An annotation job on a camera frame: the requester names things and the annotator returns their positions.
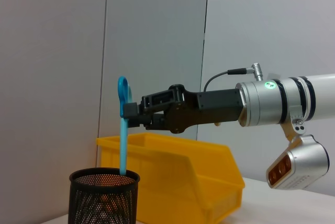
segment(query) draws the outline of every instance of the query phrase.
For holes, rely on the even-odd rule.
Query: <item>yellow bin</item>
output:
[[[101,167],[119,167],[119,141],[97,139]],[[127,169],[141,177],[137,220],[146,224],[219,223],[241,206],[244,181],[224,145],[129,135]]]

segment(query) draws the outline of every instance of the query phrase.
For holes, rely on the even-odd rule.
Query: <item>black mesh pen holder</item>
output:
[[[135,224],[140,176],[91,168],[70,175],[69,224]]]

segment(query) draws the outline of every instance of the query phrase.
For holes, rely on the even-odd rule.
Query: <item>table surface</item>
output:
[[[221,224],[334,224],[335,197],[304,190],[270,189],[267,183],[244,178],[242,206]],[[43,224],[67,224],[68,216]]]

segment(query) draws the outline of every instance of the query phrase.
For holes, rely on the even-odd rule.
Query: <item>blue handle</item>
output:
[[[120,100],[120,175],[126,175],[127,171],[127,144],[128,144],[128,120],[124,119],[124,104],[132,102],[131,89],[127,79],[121,76],[118,80],[118,95]]]

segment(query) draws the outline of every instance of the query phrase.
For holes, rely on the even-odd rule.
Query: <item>metal bracket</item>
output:
[[[301,145],[308,145],[308,144],[315,144],[316,140],[313,135],[303,135],[299,136],[298,138],[295,138],[289,145],[287,150],[291,150],[295,147],[301,146]]]
[[[304,115],[301,105],[289,106],[288,118],[281,124],[285,137],[292,142],[296,137],[306,133]]]

